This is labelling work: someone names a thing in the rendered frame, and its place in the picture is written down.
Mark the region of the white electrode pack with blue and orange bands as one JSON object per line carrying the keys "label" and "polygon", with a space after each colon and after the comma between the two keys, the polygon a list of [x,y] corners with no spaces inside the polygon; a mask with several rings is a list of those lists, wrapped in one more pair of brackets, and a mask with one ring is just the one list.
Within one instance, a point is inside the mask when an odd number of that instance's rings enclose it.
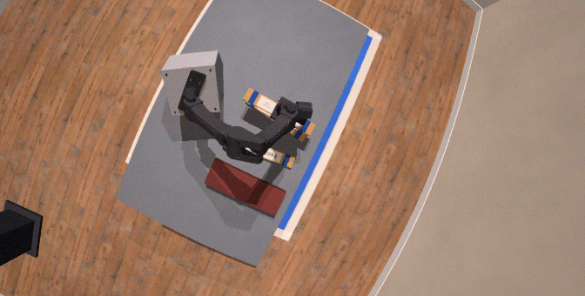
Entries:
{"label": "white electrode pack with blue and orange bands", "polygon": [[265,159],[292,168],[295,157],[270,148],[264,155]]}

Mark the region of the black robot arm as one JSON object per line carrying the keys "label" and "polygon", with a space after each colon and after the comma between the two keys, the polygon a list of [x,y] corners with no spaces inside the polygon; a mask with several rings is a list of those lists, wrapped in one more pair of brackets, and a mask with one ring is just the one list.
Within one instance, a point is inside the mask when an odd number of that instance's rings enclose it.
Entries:
{"label": "black robot arm", "polygon": [[296,122],[305,125],[307,119],[313,114],[312,103],[297,101],[294,104],[291,101],[285,101],[279,105],[279,115],[275,120],[258,134],[240,126],[230,126],[209,112],[203,105],[203,101],[198,98],[205,78],[206,74],[190,71],[178,109],[185,112],[185,117],[189,121],[199,124],[216,138],[231,159],[260,164],[270,147],[282,136],[291,132]]}

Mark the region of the white welding electrode pack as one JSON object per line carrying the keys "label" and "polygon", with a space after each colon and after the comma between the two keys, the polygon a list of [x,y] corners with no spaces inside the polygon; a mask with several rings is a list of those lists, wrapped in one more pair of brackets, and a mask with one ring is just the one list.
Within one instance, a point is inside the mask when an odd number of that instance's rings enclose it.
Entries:
{"label": "white welding electrode pack", "polygon": [[[247,102],[247,103],[248,103],[248,102]],[[248,104],[249,104],[249,103],[248,103]],[[253,105],[253,104],[249,104],[249,105],[250,105],[251,107],[253,107],[254,109],[256,109],[257,111],[259,111],[260,113],[262,113],[264,116],[266,116],[266,117],[267,117],[267,118],[269,118],[270,120],[274,121],[273,119],[271,119],[271,118],[270,118],[270,115],[271,115],[271,114],[269,114],[269,113],[267,113],[267,112],[265,112],[265,111],[261,110],[260,108],[256,107],[256,106],[255,106],[255,105]],[[290,133],[291,135],[293,135],[293,136],[294,136],[296,139],[298,139],[300,142],[303,142],[303,140],[305,139],[305,137],[306,137],[306,135],[307,135],[307,134],[305,134],[304,132],[302,132],[302,131],[300,131],[300,130],[298,130],[298,129],[296,129],[296,128],[294,128],[294,129],[293,129],[291,132],[288,132],[288,133]]]}

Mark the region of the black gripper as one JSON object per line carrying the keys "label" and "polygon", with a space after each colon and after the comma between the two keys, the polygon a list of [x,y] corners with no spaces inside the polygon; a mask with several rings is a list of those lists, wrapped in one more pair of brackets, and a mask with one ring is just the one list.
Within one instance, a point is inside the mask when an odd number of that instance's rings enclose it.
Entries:
{"label": "black gripper", "polygon": [[279,102],[276,104],[276,106],[273,109],[272,114],[270,116],[271,119],[275,120],[275,118],[279,115],[279,104],[283,103],[286,100],[288,100],[288,99],[283,98],[283,97],[279,98]]}

